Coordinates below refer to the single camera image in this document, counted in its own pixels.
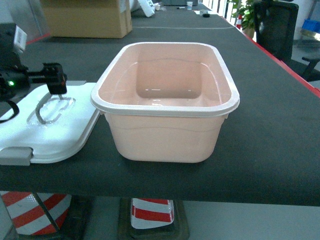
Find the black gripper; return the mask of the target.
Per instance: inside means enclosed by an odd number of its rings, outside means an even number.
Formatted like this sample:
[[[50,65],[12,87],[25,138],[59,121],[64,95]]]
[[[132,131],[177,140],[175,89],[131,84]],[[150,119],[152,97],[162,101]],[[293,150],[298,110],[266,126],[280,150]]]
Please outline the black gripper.
[[[22,65],[20,54],[26,48],[27,34],[15,23],[0,24],[0,100],[23,98],[33,84],[46,84],[51,95],[67,93],[67,75],[61,64],[43,63],[40,71]]]

